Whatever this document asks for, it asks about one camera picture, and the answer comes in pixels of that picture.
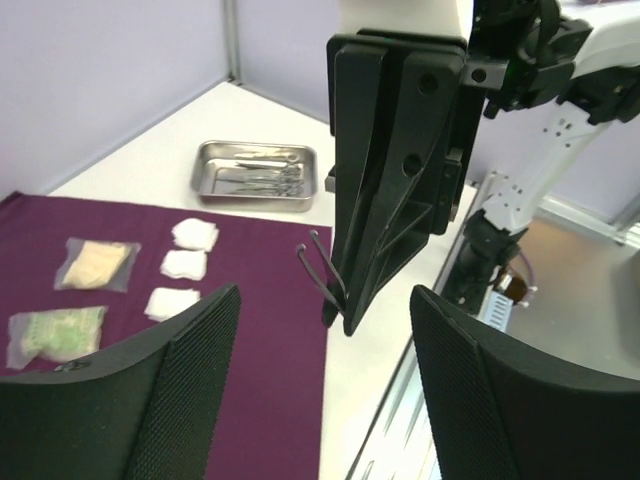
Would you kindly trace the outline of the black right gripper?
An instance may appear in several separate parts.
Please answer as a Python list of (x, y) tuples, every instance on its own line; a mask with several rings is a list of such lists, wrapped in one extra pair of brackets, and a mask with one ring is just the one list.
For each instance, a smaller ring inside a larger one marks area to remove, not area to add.
[(483, 89), (459, 40), (362, 29), (326, 46), (336, 140), (333, 264), (346, 335), (442, 235), (460, 200)]

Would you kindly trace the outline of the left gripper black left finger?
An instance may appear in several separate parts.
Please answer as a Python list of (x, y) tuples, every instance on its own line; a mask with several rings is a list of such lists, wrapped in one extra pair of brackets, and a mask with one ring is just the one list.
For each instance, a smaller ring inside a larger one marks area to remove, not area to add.
[(201, 479), (241, 308), (226, 285), (94, 354), (1, 381), (5, 479)]

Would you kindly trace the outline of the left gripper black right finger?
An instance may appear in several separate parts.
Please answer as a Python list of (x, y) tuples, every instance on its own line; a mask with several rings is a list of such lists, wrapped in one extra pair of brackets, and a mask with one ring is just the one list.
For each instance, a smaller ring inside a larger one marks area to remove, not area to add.
[(638, 381), (531, 347), (421, 285), (410, 315), (443, 478), (638, 478)]

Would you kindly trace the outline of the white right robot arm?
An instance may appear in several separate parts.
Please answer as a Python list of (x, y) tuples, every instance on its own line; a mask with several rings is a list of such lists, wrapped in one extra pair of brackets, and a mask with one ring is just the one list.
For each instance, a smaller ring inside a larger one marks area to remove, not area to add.
[(481, 127), (515, 159), (465, 222), (442, 294), (475, 314), (535, 211), (600, 133), (639, 114), (639, 6), (344, 1), (327, 44), (336, 213), (322, 320), (352, 335), (459, 208)]

